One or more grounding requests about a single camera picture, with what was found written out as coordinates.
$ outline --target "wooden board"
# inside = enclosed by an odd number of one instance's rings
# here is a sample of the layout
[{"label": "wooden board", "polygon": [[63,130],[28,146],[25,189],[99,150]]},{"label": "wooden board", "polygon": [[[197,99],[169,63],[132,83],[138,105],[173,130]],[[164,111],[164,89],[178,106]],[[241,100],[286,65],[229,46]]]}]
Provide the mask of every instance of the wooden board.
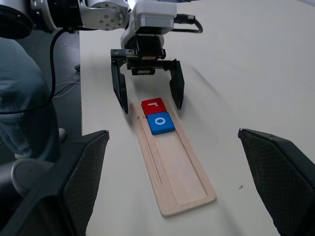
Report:
[{"label": "wooden board", "polygon": [[131,114],[159,210],[170,217],[213,202],[216,193],[177,116],[163,102],[174,132],[152,135],[141,103],[132,105]]}]

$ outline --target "table surface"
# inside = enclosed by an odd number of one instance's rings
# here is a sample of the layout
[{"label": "table surface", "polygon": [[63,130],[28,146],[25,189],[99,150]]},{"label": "table surface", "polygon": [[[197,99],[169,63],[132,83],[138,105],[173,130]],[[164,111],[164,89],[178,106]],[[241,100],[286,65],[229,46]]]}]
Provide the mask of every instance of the table surface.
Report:
[{"label": "table surface", "polygon": [[[87,236],[279,235],[252,180],[239,128],[295,143],[313,162],[315,7],[297,0],[205,0],[178,4],[203,34],[165,36],[181,61],[178,112],[217,194],[210,205],[162,218],[129,116],[112,88],[110,49],[123,30],[80,32],[83,135],[108,129],[99,191]],[[168,72],[126,75],[128,101],[166,97]]]}]

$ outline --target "person's leg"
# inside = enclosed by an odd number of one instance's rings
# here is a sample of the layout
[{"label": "person's leg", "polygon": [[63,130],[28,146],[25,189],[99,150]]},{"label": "person's leg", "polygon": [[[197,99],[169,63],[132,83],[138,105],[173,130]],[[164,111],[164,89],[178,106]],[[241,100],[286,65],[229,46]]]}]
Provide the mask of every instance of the person's leg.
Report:
[{"label": "person's leg", "polygon": [[[16,41],[0,38],[0,112],[38,106],[49,95],[33,59]],[[26,113],[0,115],[0,136],[19,156],[53,162],[60,157],[57,117],[52,103]]]}]

